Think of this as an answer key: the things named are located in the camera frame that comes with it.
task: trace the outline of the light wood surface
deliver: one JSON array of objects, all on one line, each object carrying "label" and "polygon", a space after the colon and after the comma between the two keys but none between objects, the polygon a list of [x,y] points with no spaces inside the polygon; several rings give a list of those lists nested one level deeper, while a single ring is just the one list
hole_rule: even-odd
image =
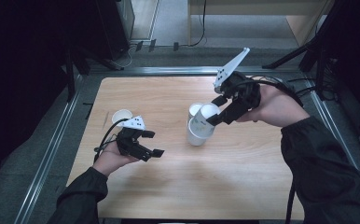
[{"label": "light wood surface", "polygon": [[[263,122],[222,123],[201,147],[187,142],[188,107],[211,102],[214,77],[110,77],[103,80],[68,179],[92,166],[93,149],[123,108],[141,115],[155,137],[139,138],[160,159],[129,164],[107,182],[100,217],[284,219],[292,175],[279,128]],[[293,216],[303,219],[296,197]]]},{"label": "light wood surface", "polygon": [[[285,15],[299,45],[314,31],[333,0],[209,0],[206,15]],[[191,15],[203,14],[203,1],[188,0],[188,40]]]}]

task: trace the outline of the small white cup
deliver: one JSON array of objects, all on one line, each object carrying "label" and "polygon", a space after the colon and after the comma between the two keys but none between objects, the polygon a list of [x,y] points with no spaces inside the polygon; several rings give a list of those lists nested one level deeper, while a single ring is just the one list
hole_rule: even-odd
[{"label": "small white cup", "polygon": [[116,123],[117,121],[121,119],[131,119],[132,118],[132,112],[127,109],[120,109],[116,113],[114,113],[113,117],[111,118],[111,121]]},{"label": "small white cup", "polygon": [[195,115],[201,109],[202,105],[203,105],[202,103],[195,103],[195,104],[192,104],[189,107],[189,109],[188,109],[188,121],[190,121],[192,118],[195,117]]},{"label": "small white cup", "polygon": [[192,118],[187,124],[187,140],[192,146],[199,147],[203,145],[209,137],[199,137],[191,131],[190,123],[193,119],[194,118]]},{"label": "small white cup", "polygon": [[208,138],[212,136],[215,126],[206,120],[212,115],[219,114],[220,108],[212,103],[204,104],[188,124],[190,130],[198,137]]}]

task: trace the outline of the white object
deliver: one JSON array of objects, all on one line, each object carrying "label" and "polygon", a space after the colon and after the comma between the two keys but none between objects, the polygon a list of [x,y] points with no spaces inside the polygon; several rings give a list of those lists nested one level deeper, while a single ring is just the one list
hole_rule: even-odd
[{"label": "white object", "polygon": [[203,145],[208,137],[199,137],[191,131],[190,124],[193,119],[194,118],[192,118],[187,124],[187,140],[192,146],[198,147]]},{"label": "white object", "polygon": [[224,65],[223,68],[218,70],[217,77],[215,77],[215,83],[213,83],[215,88],[221,86],[221,83],[223,83],[233,73],[233,71],[235,71],[236,67],[238,67],[238,65],[243,61],[244,57],[246,57],[249,52],[249,48],[244,48],[243,51],[238,54],[238,56]]},{"label": "white object", "polygon": [[142,119],[142,116],[137,116],[133,119],[128,119],[126,121],[120,122],[119,127],[132,128],[137,130],[145,130],[145,122]]},{"label": "white object", "polygon": [[220,108],[212,103],[204,104],[189,123],[190,130],[198,137],[208,138],[212,136],[215,126],[206,120],[215,114],[220,113]]},{"label": "white object", "polygon": [[132,117],[133,117],[133,114],[131,111],[129,111],[127,109],[120,109],[119,111],[114,113],[113,117],[111,118],[111,121],[114,124],[121,119],[131,119]]},{"label": "white object", "polygon": [[188,121],[192,118],[194,118],[194,116],[198,113],[198,111],[201,109],[202,107],[202,103],[195,103],[192,104],[189,109],[188,109]]}]

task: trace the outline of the black sleeve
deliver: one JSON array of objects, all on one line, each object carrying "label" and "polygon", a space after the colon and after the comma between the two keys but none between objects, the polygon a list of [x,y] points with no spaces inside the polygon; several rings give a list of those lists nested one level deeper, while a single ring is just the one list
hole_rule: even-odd
[{"label": "black sleeve", "polygon": [[282,134],[304,223],[360,223],[360,172],[332,133],[310,117],[282,128]]},{"label": "black sleeve", "polygon": [[48,223],[99,223],[97,203],[107,195],[107,177],[93,168],[76,178],[61,194]]}]

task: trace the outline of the robotic hand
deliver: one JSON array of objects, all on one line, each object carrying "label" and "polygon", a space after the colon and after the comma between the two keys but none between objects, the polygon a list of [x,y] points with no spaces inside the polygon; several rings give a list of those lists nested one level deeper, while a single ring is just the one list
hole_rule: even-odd
[{"label": "robotic hand", "polygon": [[276,87],[287,93],[302,106],[302,102],[295,94],[294,87],[285,81],[274,77],[266,77],[266,80],[254,80],[250,77],[246,77],[240,72],[234,71],[249,51],[250,49],[244,49],[243,52],[227,63],[223,69],[219,70],[217,73],[214,83],[215,92],[222,95],[216,97],[212,103],[221,106],[224,105],[228,99],[232,99],[232,103],[220,114],[213,115],[206,120],[213,126],[216,126],[223,121],[230,124],[233,120],[240,118],[250,109],[258,107],[261,100],[259,91],[260,84]]},{"label": "robotic hand", "polygon": [[[139,144],[137,140],[140,136],[153,138],[155,133],[145,130],[145,124],[141,116],[138,116],[133,119],[121,119],[115,123],[112,128],[109,129],[104,140],[111,132],[111,130],[116,126],[122,126],[122,130],[118,133],[116,137],[116,142],[118,145],[118,150],[123,156],[133,156],[142,161],[148,161],[151,157],[160,158],[164,150],[154,149],[150,150]],[[99,154],[104,150],[105,143],[104,140],[101,143],[100,147],[96,147],[95,151],[97,152],[95,160],[99,157]]]}]

